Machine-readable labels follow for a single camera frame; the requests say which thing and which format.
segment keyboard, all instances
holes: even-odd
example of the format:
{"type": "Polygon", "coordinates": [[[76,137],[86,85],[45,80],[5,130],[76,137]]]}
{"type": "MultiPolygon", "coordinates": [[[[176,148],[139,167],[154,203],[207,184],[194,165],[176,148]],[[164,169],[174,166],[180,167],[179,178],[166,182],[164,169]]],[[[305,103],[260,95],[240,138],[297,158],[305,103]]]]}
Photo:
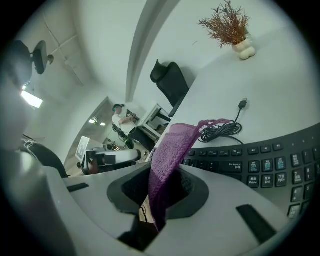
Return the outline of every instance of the keyboard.
{"type": "Polygon", "coordinates": [[[320,177],[319,131],[320,123],[261,142],[192,148],[181,164],[237,179],[295,219],[320,177]]]}

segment keyboard cable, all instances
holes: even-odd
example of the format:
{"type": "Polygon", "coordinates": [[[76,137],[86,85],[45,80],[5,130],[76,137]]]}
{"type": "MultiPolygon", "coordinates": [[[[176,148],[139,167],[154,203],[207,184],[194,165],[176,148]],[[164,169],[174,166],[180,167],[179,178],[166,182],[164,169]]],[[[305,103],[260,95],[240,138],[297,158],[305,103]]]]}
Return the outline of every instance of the keyboard cable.
{"type": "Polygon", "coordinates": [[[201,132],[201,137],[198,138],[198,141],[202,143],[208,143],[212,142],[213,140],[219,138],[219,137],[224,137],[224,138],[230,138],[233,139],[240,144],[244,144],[241,140],[233,137],[234,135],[240,133],[242,131],[242,125],[237,122],[240,112],[242,109],[244,109],[247,105],[247,98],[244,98],[240,104],[239,104],[239,112],[238,115],[236,116],[236,119],[230,120],[230,123],[225,123],[222,126],[214,125],[214,126],[208,126],[204,128],[201,132]]]}

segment black chair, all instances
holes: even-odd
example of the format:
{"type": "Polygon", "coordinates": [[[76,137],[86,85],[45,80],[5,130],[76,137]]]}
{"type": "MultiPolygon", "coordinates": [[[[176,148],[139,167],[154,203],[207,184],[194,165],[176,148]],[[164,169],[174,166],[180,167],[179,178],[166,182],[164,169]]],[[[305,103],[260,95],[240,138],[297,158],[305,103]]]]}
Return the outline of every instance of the black chair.
{"type": "Polygon", "coordinates": [[[173,106],[169,114],[169,117],[173,117],[189,91],[179,66],[175,62],[164,66],[157,59],[150,77],[173,106]]]}

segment man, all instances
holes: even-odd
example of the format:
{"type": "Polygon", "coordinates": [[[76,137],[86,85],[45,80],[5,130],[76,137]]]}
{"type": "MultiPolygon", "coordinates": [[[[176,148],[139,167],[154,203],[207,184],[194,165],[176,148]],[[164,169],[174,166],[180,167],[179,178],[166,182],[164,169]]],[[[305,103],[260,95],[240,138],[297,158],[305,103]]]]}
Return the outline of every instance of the man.
{"type": "Polygon", "coordinates": [[[135,123],[133,122],[135,120],[135,117],[122,117],[122,106],[119,104],[115,104],[112,110],[114,112],[112,117],[113,123],[118,128],[120,128],[125,135],[127,135],[131,139],[140,142],[146,150],[151,152],[152,149],[155,147],[155,143],[142,130],[136,127],[135,123]]]}

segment purple lace fabric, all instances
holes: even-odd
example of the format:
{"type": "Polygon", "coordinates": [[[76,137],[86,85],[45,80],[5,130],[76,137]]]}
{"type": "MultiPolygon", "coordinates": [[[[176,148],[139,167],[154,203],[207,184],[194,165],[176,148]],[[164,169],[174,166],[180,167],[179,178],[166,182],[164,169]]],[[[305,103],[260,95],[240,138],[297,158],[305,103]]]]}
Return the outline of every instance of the purple lace fabric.
{"type": "Polygon", "coordinates": [[[177,123],[170,127],[164,136],[160,146],[154,153],[149,176],[149,201],[151,214],[155,226],[161,231],[166,224],[166,209],[169,204],[166,198],[166,183],[171,174],[179,167],[179,164],[188,151],[201,136],[203,126],[215,126],[228,124],[227,119],[200,121],[197,126],[177,123]]]}

